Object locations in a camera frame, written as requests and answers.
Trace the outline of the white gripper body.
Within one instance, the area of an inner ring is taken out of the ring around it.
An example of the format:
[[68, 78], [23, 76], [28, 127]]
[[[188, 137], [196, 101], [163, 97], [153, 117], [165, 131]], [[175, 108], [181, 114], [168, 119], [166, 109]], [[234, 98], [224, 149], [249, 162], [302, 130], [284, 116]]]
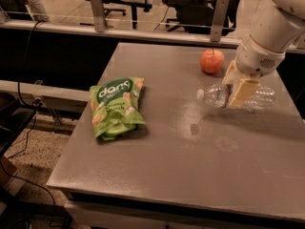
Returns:
[[266, 50], [248, 35], [237, 47], [235, 62], [246, 75], [264, 76], [274, 72], [284, 58], [285, 52]]

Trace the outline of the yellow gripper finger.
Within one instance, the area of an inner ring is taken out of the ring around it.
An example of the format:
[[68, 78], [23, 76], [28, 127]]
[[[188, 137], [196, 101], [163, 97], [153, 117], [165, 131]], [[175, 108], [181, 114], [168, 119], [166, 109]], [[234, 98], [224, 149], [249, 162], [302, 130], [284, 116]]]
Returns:
[[239, 69], [236, 66], [235, 60], [232, 60], [224, 77], [222, 83], [225, 85], [233, 85], [239, 74]]
[[228, 106], [230, 108], [240, 108], [256, 93], [260, 86], [261, 83], [258, 79], [240, 78], [233, 87]]

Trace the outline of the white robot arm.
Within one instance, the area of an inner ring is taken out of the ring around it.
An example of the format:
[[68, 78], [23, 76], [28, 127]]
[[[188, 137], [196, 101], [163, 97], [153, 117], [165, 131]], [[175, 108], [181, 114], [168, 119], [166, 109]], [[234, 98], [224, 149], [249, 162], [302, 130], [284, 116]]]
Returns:
[[305, 0], [272, 0], [237, 47], [222, 80], [229, 88], [225, 106], [240, 108], [275, 71], [290, 45], [305, 32]]

